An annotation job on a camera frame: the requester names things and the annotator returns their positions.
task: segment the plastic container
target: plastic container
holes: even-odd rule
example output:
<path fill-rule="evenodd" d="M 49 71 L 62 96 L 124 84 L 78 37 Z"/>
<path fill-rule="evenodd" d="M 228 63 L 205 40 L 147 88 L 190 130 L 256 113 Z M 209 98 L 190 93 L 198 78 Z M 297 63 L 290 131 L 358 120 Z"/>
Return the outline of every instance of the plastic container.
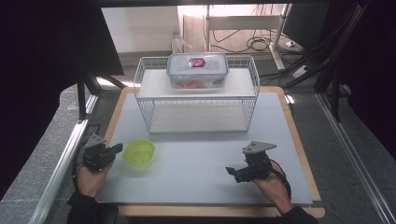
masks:
<path fill-rule="evenodd" d="M 143 166 L 151 163 L 154 152 L 155 146 L 150 140 L 139 138 L 128 145 L 122 158 L 132 165 Z"/>
<path fill-rule="evenodd" d="M 173 89 L 220 89 L 229 68 L 224 53 L 176 53 L 169 57 L 166 73 Z"/>

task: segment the table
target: table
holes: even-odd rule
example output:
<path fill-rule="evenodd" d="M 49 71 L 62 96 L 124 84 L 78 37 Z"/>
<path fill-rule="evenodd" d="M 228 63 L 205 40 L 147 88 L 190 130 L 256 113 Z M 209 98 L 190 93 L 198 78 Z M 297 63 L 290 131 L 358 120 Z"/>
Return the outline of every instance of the table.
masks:
<path fill-rule="evenodd" d="M 120 96 L 118 104 L 113 113 L 110 124 L 107 128 L 105 139 L 110 143 L 113 133 L 117 126 L 117 121 L 120 118 L 123 103 L 128 93 L 133 93 L 133 88 L 125 88 Z M 292 141 L 297 150 L 297 155 L 304 170 L 307 185 L 313 200 L 312 205 L 305 205 L 304 209 L 314 217 L 323 217 L 324 208 L 321 205 L 320 195 L 312 176 L 309 163 L 304 153 L 300 137 L 297 133 L 294 121 L 292 119 L 289 106 L 286 103 L 283 91 L 277 87 L 261 87 L 261 92 L 275 92 L 281 103 L 285 118 L 289 125 Z M 209 205 L 174 205 L 174 204 L 119 204 L 121 216 L 176 216 L 176 217 L 276 217 L 279 213 L 274 207 L 261 205 L 246 205 L 246 204 L 209 204 Z"/>

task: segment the sleeve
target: sleeve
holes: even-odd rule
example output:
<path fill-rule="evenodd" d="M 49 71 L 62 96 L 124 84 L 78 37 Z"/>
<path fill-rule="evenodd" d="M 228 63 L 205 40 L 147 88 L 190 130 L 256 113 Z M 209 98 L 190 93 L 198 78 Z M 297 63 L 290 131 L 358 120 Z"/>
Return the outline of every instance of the sleeve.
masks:
<path fill-rule="evenodd" d="M 282 224 L 318 224 L 318 221 L 307 214 L 302 207 L 294 207 L 280 218 Z"/>
<path fill-rule="evenodd" d="M 72 208 L 67 216 L 68 224 L 92 224 L 99 203 L 92 197 L 74 192 L 67 202 Z"/>

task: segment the yellow bowl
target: yellow bowl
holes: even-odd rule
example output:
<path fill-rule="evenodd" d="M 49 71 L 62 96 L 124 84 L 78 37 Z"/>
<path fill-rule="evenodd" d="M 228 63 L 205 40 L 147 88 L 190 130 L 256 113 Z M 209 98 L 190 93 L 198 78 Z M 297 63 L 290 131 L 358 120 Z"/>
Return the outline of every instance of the yellow bowl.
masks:
<path fill-rule="evenodd" d="M 152 161 L 154 152 L 155 146 L 150 140 L 139 138 L 128 145 L 122 158 L 132 165 L 147 165 Z"/>

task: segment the white board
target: white board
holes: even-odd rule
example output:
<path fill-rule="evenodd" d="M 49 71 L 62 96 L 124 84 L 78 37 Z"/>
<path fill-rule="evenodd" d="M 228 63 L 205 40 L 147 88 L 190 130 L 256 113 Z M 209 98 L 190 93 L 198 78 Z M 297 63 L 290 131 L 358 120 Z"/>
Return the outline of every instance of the white board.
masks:
<path fill-rule="evenodd" d="M 253 183 L 236 183 L 226 166 L 246 167 L 242 148 L 250 141 L 276 144 L 267 151 L 287 174 L 291 201 L 312 204 L 290 129 L 275 92 L 260 93 L 247 133 L 149 134 L 136 99 L 128 94 L 110 145 L 124 148 L 136 138 L 156 146 L 150 166 L 133 167 L 118 154 L 98 202 L 156 204 L 263 204 Z"/>

